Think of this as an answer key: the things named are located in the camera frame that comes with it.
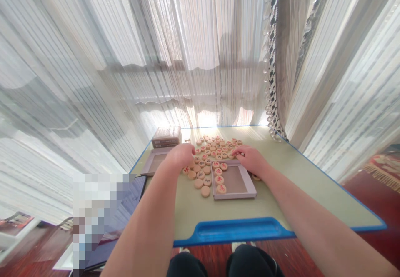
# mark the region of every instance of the blue table handle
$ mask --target blue table handle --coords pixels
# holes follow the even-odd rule
[[[197,224],[187,240],[174,241],[174,247],[221,244],[295,237],[273,217],[253,219],[208,221]]]

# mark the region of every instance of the white curtain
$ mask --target white curtain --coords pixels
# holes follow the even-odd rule
[[[265,120],[269,1],[0,0],[1,206],[58,224],[157,127]]]
[[[285,131],[341,181],[400,135],[400,0],[326,0]]]

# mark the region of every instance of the person's left hand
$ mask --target person's left hand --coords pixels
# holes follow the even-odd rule
[[[167,154],[167,159],[178,166],[180,169],[187,167],[191,161],[193,161],[193,156],[195,155],[195,147],[192,144],[185,143],[175,146]]]

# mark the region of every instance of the pixelated area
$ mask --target pixelated area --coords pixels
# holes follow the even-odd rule
[[[85,174],[74,179],[74,277],[86,268],[135,177],[136,174]]]

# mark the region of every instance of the forearm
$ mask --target forearm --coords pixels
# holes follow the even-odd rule
[[[261,176],[286,219],[325,276],[398,276],[367,242],[279,171]]]
[[[107,261],[102,276],[165,276],[173,247],[177,167],[164,160]]]

